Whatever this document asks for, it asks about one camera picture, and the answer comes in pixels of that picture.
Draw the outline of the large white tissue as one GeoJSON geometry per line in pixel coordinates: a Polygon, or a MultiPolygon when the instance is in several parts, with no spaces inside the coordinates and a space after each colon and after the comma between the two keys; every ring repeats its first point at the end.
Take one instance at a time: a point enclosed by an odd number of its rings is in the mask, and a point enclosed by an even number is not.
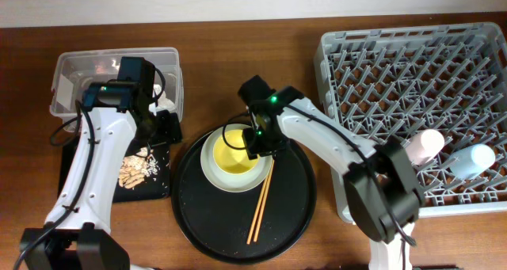
{"type": "Polygon", "coordinates": [[[161,95],[160,98],[156,102],[150,104],[149,109],[152,112],[160,112],[163,110],[173,111],[176,108],[174,102],[166,96],[166,92],[162,90],[159,84],[154,84],[154,95],[158,96],[159,94],[161,95]]]}

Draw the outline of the yellow bowl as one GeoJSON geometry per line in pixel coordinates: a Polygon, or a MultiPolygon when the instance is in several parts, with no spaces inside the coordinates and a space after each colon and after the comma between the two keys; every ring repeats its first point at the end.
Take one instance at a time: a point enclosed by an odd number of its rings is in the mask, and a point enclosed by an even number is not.
{"type": "Polygon", "coordinates": [[[259,159],[249,159],[245,147],[241,129],[226,131],[225,136],[219,132],[213,146],[213,159],[226,173],[232,175],[247,173],[258,164],[259,159]]]}

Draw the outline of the food scraps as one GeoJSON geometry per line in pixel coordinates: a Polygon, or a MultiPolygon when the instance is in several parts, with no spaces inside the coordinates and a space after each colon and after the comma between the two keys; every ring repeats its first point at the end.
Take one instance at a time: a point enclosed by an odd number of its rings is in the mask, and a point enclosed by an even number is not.
{"type": "Polygon", "coordinates": [[[124,158],[120,167],[118,185],[121,188],[133,189],[149,179],[155,181],[159,170],[154,152],[144,147],[138,153],[124,158]]]}

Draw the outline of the grey plate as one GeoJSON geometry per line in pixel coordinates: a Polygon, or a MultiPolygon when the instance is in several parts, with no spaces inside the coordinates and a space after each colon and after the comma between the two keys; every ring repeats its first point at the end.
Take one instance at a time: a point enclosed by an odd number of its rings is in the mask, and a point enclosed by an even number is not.
{"type": "Polygon", "coordinates": [[[260,185],[269,175],[273,158],[271,156],[256,158],[259,159],[258,164],[249,172],[232,175],[222,171],[213,159],[213,146],[222,133],[223,128],[219,127],[213,131],[204,142],[200,152],[200,164],[204,175],[208,181],[218,189],[225,192],[246,192],[260,185]]]}

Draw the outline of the wooden chopstick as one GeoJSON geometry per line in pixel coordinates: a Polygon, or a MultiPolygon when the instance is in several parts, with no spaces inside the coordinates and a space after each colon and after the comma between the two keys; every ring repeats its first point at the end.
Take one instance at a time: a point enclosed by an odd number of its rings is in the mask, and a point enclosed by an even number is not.
{"type": "Polygon", "coordinates": [[[256,209],[255,209],[255,212],[254,212],[253,220],[252,220],[252,223],[251,223],[251,226],[250,226],[250,230],[249,230],[249,234],[248,234],[247,241],[246,241],[247,245],[249,245],[252,242],[254,242],[254,231],[255,231],[255,228],[256,228],[255,225],[257,224],[256,223],[256,221],[257,221],[257,213],[258,213],[258,210],[259,210],[260,205],[261,205],[261,198],[263,196],[264,187],[265,187],[265,181],[264,181],[264,183],[262,185],[261,193],[260,193],[258,201],[257,201],[257,206],[256,206],[256,209]]]}
{"type": "Polygon", "coordinates": [[[265,205],[266,205],[268,194],[269,194],[269,188],[270,188],[271,180],[272,180],[272,176],[273,176],[274,165],[275,165],[275,160],[273,159],[271,168],[269,170],[269,175],[267,176],[267,178],[265,180],[265,187],[264,187],[263,196],[261,198],[261,205],[260,205],[260,208],[259,208],[258,213],[257,213],[257,221],[256,221],[257,224],[255,225],[256,228],[255,228],[255,231],[254,231],[254,234],[253,234],[253,241],[254,242],[257,242],[258,236],[259,236],[259,233],[260,233],[261,222],[262,222],[262,219],[264,217],[265,205]]]}

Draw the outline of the pink cup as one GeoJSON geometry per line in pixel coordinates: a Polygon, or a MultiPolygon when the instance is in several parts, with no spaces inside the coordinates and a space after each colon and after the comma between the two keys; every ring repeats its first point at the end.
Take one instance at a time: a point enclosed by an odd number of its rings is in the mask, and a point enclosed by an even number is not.
{"type": "Polygon", "coordinates": [[[431,161],[444,147],[444,136],[437,130],[427,129],[417,133],[405,147],[413,165],[424,165],[431,161]]]}

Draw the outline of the blue cup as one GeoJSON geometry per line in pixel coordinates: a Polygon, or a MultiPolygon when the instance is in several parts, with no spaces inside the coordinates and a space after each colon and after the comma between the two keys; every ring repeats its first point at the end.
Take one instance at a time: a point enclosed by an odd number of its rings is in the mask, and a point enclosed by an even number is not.
{"type": "Polygon", "coordinates": [[[485,144],[475,144],[451,155],[455,161],[451,172],[461,180],[472,180],[489,169],[495,162],[494,150],[485,144]]]}

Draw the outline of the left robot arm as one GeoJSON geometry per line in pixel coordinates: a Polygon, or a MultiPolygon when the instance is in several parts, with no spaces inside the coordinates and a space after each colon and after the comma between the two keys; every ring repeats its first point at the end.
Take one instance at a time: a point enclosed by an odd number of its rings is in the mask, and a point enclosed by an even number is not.
{"type": "Polygon", "coordinates": [[[135,268],[110,235],[111,208],[125,157],[182,140],[177,113],[156,109],[154,81],[163,77],[145,58],[125,56],[116,78],[91,83],[75,102],[79,142],[67,179],[43,227],[22,234],[15,268],[135,268]]]}

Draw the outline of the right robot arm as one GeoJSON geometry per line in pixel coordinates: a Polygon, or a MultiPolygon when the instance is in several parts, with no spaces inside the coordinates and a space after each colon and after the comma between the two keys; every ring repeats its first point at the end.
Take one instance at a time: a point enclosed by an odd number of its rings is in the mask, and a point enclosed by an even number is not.
{"type": "Polygon", "coordinates": [[[411,237],[425,203],[415,170],[396,140],[376,143],[320,112],[292,86],[274,90],[258,75],[238,95],[251,127],[242,133],[250,158],[274,155],[295,140],[341,176],[355,224],[370,240],[370,269],[410,269],[411,237]]]}

